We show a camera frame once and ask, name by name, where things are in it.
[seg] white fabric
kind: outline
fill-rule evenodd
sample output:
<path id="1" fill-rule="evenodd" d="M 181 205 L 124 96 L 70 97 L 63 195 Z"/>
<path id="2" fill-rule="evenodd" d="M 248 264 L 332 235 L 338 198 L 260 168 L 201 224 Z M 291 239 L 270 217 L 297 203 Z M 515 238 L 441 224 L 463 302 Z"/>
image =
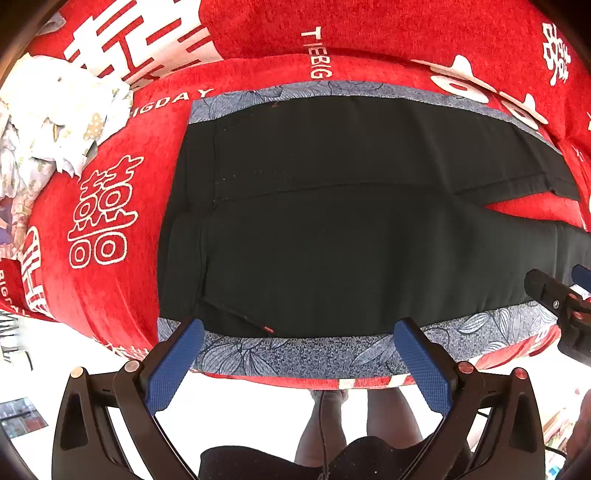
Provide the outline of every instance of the white fabric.
<path id="1" fill-rule="evenodd" d="M 0 258 L 19 258 L 33 202 L 53 173 L 81 176 L 129 119 L 132 92 L 65 60 L 17 61 L 0 88 Z"/>
<path id="2" fill-rule="evenodd" d="M 45 35 L 46 33 L 53 33 L 57 32 L 61 27 L 66 24 L 66 19 L 61 16 L 61 14 L 55 13 L 53 16 L 47 21 L 45 25 L 41 28 L 39 32 L 37 32 L 36 37 L 39 35 Z"/>
<path id="3" fill-rule="evenodd" d="M 0 88 L 0 99 L 28 150 L 25 157 L 55 161 L 57 171 L 80 176 L 92 144 L 125 126 L 132 92 L 113 74 L 100 79 L 65 60 L 26 54 Z"/>

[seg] red bedspread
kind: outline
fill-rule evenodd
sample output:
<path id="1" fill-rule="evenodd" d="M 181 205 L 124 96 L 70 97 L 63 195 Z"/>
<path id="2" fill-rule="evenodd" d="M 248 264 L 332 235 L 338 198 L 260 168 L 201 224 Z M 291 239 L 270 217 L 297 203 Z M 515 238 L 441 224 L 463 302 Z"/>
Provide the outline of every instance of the red bedspread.
<path id="1" fill-rule="evenodd" d="M 66 25 L 36 38 L 31 54 L 97 75 L 117 72 L 143 87 L 127 127 L 101 145 L 82 179 L 55 175 L 36 201 L 24 293 L 29 314 L 51 314 L 128 356 L 141 358 L 157 341 L 158 235 L 194 99 L 307 80 L 387 82 L 476 99 L 537 128 L 563 153 L 582 199 L 544 193 L 489 208 L 591 225 L 591 79 L 526 0 L 280 8 L 260 0 L 70 0 L 61 13 Z M 457 70 L 412 61 L 451 67 L 456 56 L 469 62 L 472 78 L 465 68 L 460 80 Z M 21 313 L 27 305 L 10 268 L 0 306 Z"/>

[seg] blue textured pad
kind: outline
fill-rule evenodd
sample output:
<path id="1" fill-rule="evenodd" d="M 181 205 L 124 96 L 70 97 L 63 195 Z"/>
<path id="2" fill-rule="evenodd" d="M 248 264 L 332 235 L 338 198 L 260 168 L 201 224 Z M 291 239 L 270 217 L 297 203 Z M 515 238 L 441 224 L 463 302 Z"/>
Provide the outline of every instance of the blue textured pad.
<path id="1" fill-rule="evenodd" d="M 571 276 L 573 277 L 574 283 L 591 293 L 591 271 L 582 265 L 575 265 Z"/>
<path id="2" fill-rule="evenodd" d="M 202 321 L 193 320 L 154 371 L 148 382 L 145 402 L 151 415 L 170 405 L 178 386 L 203 347 L 204 339 Z"/>
<path id="3" fill-rule="evenodd" d="M 446 416 L 452 407 L 450 385 L 403 320 L 394 326 L 394 344 L 429 408 Z"/>

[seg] blue floral trim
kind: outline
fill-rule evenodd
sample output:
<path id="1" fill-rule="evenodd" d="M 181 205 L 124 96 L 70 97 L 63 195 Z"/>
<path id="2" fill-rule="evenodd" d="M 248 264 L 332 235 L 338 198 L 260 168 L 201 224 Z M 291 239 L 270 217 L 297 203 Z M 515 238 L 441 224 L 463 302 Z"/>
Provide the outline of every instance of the blue floral trim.
<path id="1" fill-rule="evenodd" d="M 535 301 L 477 313 L 423 328 L 457 361 L 494 352 L 529 337 L 541 338 L 556 317 Z M 158 319 L 158 339 L 178 322 Z M 372 378 L 407 373 L 392 335 L 329 338 L 236 338 L 206 332 L 193 368 L 249 377 Z"/>
<path id="2" fill-rule="evenodd" d="M 352 80 L 319 80 L 316 82 L 297 82 L 286 85 L 263 88 L 260 90 L 239 90 L 226 92 L 211 97 L 193 101 L 189 125 L 221 118 L 230 113 L 244 110 L 262 103 L 281 102 L 296 98 L 311 98 L 316 96 L 369 96 L 379 98 L 405 98 L 432 105 L 447 106 L 468 110 L 481 115 L 503 120 L 515 125 L 536 139 L 544 142 L 554 151 L 562 155 L 554 145 L 549 143 L 536 130 L 528 127 L 514 116 L 487 107 L 458 95 L 444 95 L 412 87 L 392 85 L 389 83 L 363 82 Z"/>

